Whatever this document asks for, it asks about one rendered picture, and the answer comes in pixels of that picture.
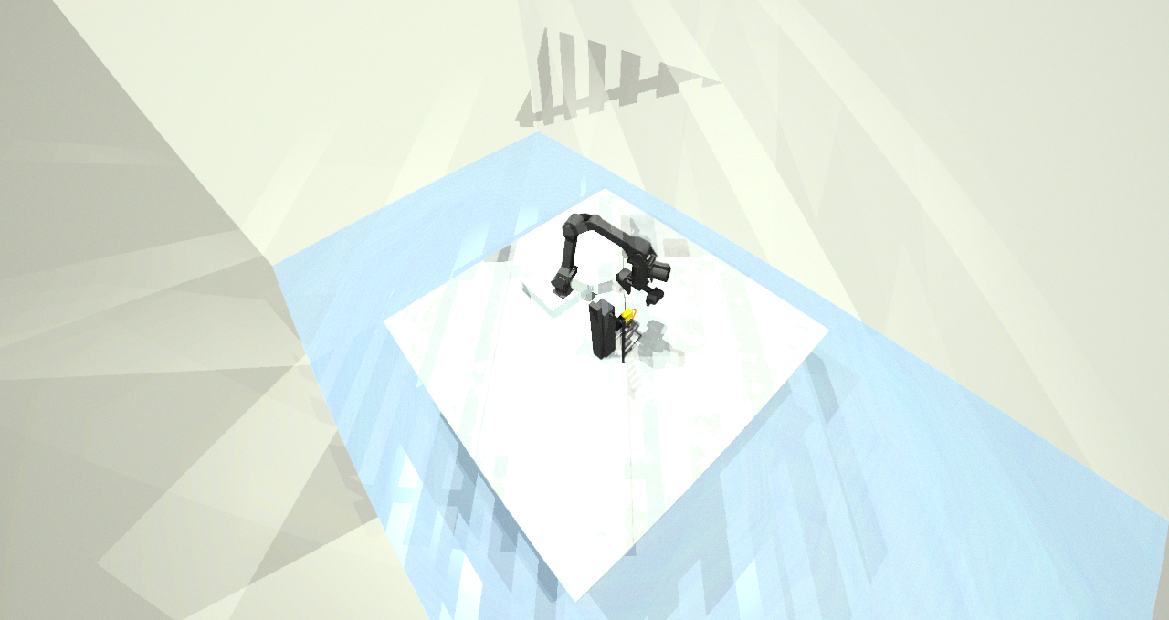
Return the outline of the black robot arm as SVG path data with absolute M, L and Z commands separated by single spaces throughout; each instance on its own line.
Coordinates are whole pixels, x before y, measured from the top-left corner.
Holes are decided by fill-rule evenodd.
M 561 259 L 558 274 L 551 280 L 551 284 L 554 287 L 553 294 L 556 294 L 561 299 L 574 291 L 570 288 L 570 280 L 575 278 L 579 268 L 574 266 L 574 255 L 580 234 L 587 230 L 595 230 L 600 236 L 608 237 L 613 243 L 623 248 L 629 257 L 627 259 L 627 263 L 632 266 L 635 278 L 646 278 L 648 275 L 650 283 L 653 282 L 653 278 L 667 282 L 671 268 L 667 263 L 657 261 L 658 254 L 644 237 L 630 236 L 625 230 L 621 230 L 618 227 L 611 225 L 611 222 L 602 219 L 600 214 L 589 214 L 587 212 L 570 213 L 570 216 L 561 226 L 561 232 L 563 232 L 563 259 Z

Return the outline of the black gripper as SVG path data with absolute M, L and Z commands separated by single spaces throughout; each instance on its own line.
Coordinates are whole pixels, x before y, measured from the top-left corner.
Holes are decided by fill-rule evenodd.
M 660 290 L 659 287 L 651 288 L 648 285 L 650 280 L 646 278 L 635 278 L 632 271 L 629 268 L 623 268 L 616 274 L 616 280 L 618 284 L 625 289 L 627 294 L 631 294 L 631 287 L 638 291 L 644 290 L 646 292 L 646 306 L 656 305 L 665 297 L 665 291 Z

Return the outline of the yellow power plug with orange cord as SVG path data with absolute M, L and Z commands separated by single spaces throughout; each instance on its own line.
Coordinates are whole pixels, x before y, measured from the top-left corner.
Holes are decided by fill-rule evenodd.
M 632 310 L 635 311 L 634 316 L 632 316 Z M 622 315 L 618 316 L 620 321 L 627 321 L 628 322 L 628 321 L 630 321 L 630 318 L 634 318 L 635 315 L 637 314 L 637 310 L 636 309 L 632 309 L 632 310 L 630 310 L 630 308 L 627 308 L 625 312 L 623 312 Z M 622 324 L 618 323 L 618 321 L 617 321 L 616 322 L 616 331 L 618 331 L 621 326 L 622 326 Z

